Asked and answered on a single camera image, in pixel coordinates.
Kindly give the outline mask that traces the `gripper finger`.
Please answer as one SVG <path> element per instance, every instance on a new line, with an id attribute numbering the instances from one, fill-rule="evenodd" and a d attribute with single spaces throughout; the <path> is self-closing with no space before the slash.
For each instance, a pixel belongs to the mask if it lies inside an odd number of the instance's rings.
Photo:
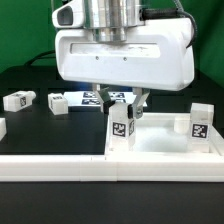
<path id="1" fill-rule="evenodd" d="M 115 101 L 109 95 L 108 87 L 102 88 L 99 84 L 93 84 L 92 89 L 100 102 L 101 111 L 108 114 L 109 108 L 115 104 Z"/>
<path id="2" fill-rule="evenodd" d="M 149 89 L 133 87 L 132 92 L 135 99 L 132 104 L 128 105 L 128 118 L 139 119 L 143 116 L 143 104 L 150 94 Z"/>

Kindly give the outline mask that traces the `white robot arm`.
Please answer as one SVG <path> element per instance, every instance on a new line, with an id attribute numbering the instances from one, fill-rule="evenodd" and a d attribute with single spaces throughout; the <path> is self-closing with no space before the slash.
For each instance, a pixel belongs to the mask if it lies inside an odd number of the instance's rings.
<path id="1" fill-rule="evenodd" d="M 179 91 L 194 79 L 196 25 L 180 4 L 150 9 L 140 0 L 70 0 L 52 22 L 61 77 L 131 87 L 131 118 L 142 116 L 151 89 Z"/>

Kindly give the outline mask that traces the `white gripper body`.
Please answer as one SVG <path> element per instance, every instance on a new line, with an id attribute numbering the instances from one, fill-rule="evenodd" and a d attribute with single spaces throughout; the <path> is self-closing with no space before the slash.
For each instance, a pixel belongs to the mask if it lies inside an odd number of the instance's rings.
<path id="1" fill-rule="evenodd" d="M 187 18 L 149 20 L 127 30 L 124 42 L 99 43 L 84 29 L 64 29 L 55 40 L 65 80 L 179 91 L 194 79 L 192 25 Z"/>

